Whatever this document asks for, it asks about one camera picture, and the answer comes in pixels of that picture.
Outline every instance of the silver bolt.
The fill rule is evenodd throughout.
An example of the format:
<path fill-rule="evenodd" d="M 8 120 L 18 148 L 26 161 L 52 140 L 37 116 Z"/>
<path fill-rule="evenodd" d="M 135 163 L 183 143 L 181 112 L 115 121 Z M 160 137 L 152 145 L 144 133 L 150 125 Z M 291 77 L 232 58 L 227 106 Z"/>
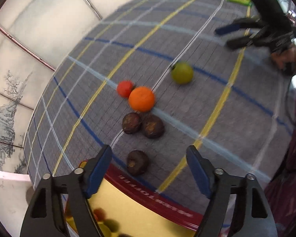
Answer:
<path fill-rule="evenodd" d="M 79 167 L 79 168 L 76 168 L 74 171 L 73 171 L 76 175 L 80 175 L 83 173 L 83 168 Z"/>
<path fill-rule="evenodd" d="M 51 174 L 50 173 L 46 173 L 43 175 L 43 179 L 49 179 L 51 177 Z"/>
<path fill-rule="evenodd" d="M 254 176 L 253 174 L 248 174 L 248 175 L 247 175 L 247 178 L 248 178 L 249 180 L 254 180 L 254 179 L 255 179 L 255 176 Z"/>
<path fill-rule="evenodd" d="M 215 174 L 222 175 L 223 173 L 224 173 L 224 170 L 223 169 L 221 169 L 221 168 L 215 169 Z"/>

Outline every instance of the person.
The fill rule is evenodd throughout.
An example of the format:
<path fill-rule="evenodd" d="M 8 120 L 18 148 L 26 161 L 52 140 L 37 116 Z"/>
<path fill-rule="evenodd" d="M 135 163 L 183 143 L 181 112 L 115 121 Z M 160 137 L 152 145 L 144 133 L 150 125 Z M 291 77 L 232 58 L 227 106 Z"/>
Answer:
<path fill-rule="evenodd" d="M 271 54 L 271 58 L 279 69 L 283 69 L 287 62 L 294 62 L 296 72 L 295 45 L 281 54 Z M 264 193 L 276 223 L 278 236 L 296 237 L 296 106 L 295 128 L 287 153 Z"/>

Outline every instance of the mangosteen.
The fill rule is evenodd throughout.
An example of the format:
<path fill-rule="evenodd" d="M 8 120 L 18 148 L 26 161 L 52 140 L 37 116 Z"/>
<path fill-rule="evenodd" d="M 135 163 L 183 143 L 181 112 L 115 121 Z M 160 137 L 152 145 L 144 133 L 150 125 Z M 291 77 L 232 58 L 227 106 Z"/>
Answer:
<path fill-rule="evenodd" d="M 134 134 L 141 128 L 141 117 L 135 113 L 129 113 L 123 118 L 123 130 L 126 134 Z"/>
<path fill-rule="evenodd" d="M 164 124 L 159 117 L 149 114 L 143 121 L 142 132 L 147 138 L 161 137 L 164 134 Z"/>
<path fill-rule="evenodd" d="M 145 173 L 149 164 L 147 154 L 141 150 L 133 150 L 127 155 L 127 171 L 133 176 Z"/>

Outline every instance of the maroon clothing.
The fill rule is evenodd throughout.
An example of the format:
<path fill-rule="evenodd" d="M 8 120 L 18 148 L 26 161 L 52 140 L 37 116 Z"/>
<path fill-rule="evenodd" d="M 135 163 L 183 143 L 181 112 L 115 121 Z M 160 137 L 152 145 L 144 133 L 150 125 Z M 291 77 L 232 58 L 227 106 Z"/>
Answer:
<path fill-rule="evenodd" d="M 296 127 L 289 144 L 285 169 L 268 184 L 264 192 L 274 216 L 278 236 L 287 236 L 296 225 Z"/>

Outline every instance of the yellow stripe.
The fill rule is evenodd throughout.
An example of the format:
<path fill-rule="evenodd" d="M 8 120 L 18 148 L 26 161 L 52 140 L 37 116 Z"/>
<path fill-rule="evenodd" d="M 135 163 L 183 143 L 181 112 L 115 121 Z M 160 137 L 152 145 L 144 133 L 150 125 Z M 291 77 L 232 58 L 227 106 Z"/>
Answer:
<path fill-rule="evenodd" d="M 179 7 L 178 9 L 176 9 L 174 12 L 172 12 L 169 16 L 167 16 L 164 20 L 162 20 L 158 25 L 156 25 L 145 37 L 143 37 L 135 46 L 134 48 L 130 49 L 125 55 L 124 57 L 117 63 L 117 65 L 114 67 L 114 69 L 110 72 L 110 74 L 108 74 L 107 78 L 111 79 L 111 77 L 115 74 L 115 72 L 123 65 L 123 63 L 130 57 L 130 55 L 133 54 L 133 52 L 139 47 L 141 46 L 144 42 L 147 41 L 147 39 L 149 39 L 163 24 L 165 24 L 167 21 L 169 21 L 170 19 L 172 19 L 175 15 L 177 15 L 181 10 L 183 10 L 184 8 L 186 8 L 187 6 L 189 6 L 191 3 L 193 3 L 196 0 L 189 0 L 188 2 L 186 2 L 185 4 L 183 4 L 181 7 Z M 97 91 L 93 94 L 93 96 L 91 97 L 91 99 L 89 100 L 88 104 L 85 106 L 83 112 L 81 113 L 80 118 L 78 119 L 78 121 L 74 124 L 72 131 L 70 133 L 70 135 L 68 136 L 68 139 L 66 141 L 66 144 L 64 146 L 64 150 L 66 150 L 72 136 L 73 133 L 76 129 L 76 127 L 79 125 L 81 119 L 84 117 L 84 115 L 87 113 L 88 109 L 90 108 L 91 104 L 94 102 L 94 100 L 96 99 L 96 97 L 98 96 L 98 94 L 102 91 L 102 89 L 104 88 L 104 86 L 106 85 L 107 81 L 103 81 L 103 83 L 100 85 L 100 87 L 97 89 Z M 56 163 L 55 169 L 53 171 L 53 176 L 56 173 L 56 170 L 59 166 L 59 163 L 62 159 L 63 156 L 63 152 L 60 154 L 58 161 Z"/>
<path fill-rule="evenodd" d="M 127 11 L 123 12 L 120 16 L 118 16 L 115 21 L 119 21 L 121 18 L 123 18 L 124 16 L 126 16 L 127 14 L 129 14 L 133 9 L 137 8 L 138 6 L 141 6 L 143 3 L 147 2 L 149 0 L 142 0 L 140 1 L 139 3 L 135 4 L 134 6 L 132 6 L 131 8 L 129 8 Z M 98 39 L 100 36 L 102 36 L 109 28 L 111 28 L 112 26 L 114 25 L 114 22 L 110 23 L 108 26 L 106 26 L 102 31 L 100 31 L 100 33 L 98 33 L 94 39 Z M 79 55 L 76 57 L 76 60 L 79 60 L 81 58 L 82 55 L 84 55 L 84 53 L 87 51 L 87 49 L 95 42 L 95 40 L 92 40 L 90 41 L 86 47 L 84 47 L 84 49 L 79 53 Z M 70 72 L 70 70 L 73 68 L 73 66 L 75 65 L 75 62 L 73 62 L 70 67 L 67 69 L 67 71 L 65 72 L 65 74 L 63 75 L 62 79 L 59 81 L 59 85 L 62 83 L 62 81 L 65 79 L 65 77 L 68 75 L 68 73 Z M 49 104 L 51 103 L 51 100 L 52 98 L 54 97 L 54 94 L 55 92 L 57 91 L 58 89 L 58 85 L 55 87 L 52 95 L 51 95 L 51 98 L 49 99 L 47 105 L 46 105 L 46 109 L 48 108 Z M 28 163 L 27 163 L 27 169 L 29 167 L 29 163 L 30 163 L 30 158 L 31 158 L 31 155 L 32 155 L 32 147 L 33 147 L 33 143 L 34 143 L 34 140 L 35 140 L 35 137 L 37 135 L 37 131 L 38 131 L 38 128 L 40 127 L 41 125 L 41 122 L 44 118 L 44 115 L 45 115 L 45 111 L 43 112 L 43 115 L 41 116 L 41 119 L 39 120 L 39 123 L 37 125 L 37 129 L 35 131 L 35 135 L 34 135 L 34 138 L 32 140 L 32 144 L 31 144 L 31 151 L 30 151 L 30 156 L 28 158 Z"/>
<path fill-rule="evenodd" d="M 248 7 L 247 9 L 247 17 L 250 16 L 250 7 Z M 247 35 L 249 33 L 249 30 L 247 29 L 245 31 L 245 35 Z M 208 135 L 208 133 L 210 132 L 210 130 L 212 129 L 212 127 L 214 126 L 218 116 L 220 115 L 220 112 L 230 94 L 231 91 L 231 87 L 234 84 L 234 82 L 236 81 L 240 66 L 241 66 L 241 62 L 244 56 L 244 52 L 245 52 L 245 48 L 243 48 L 237 58 L 237 61 L 234 65 L 234 69 L 229 77 L 228 80 L 228 84 L 226 85 L 226 87 L 223 90 L 222 95 L 220 96 L 212 114 L 210 115 L 210 117 L 208 118 L 205 126 L 203 127 L 202 131 L 200 132 L 200 137 L 206 137 Z M 200 149 L 202 146 L 202 140 L 197 139 L 194 141 L 193 145 L 197 148 Z M 175 167 L 175 169 L 170 173 L 170 175 L 164 180 L 164 182 L 159 186 L 158 191 L 159 192 L 163 192 L 165 191 L 168 186 L 174 181 L 174 179 L 178 176 L 178 174 L 187 166 L 187 162 L 186 162 L 186 157 L 184 156 L 181 161 L 179 162 L 179 164 Z"/>

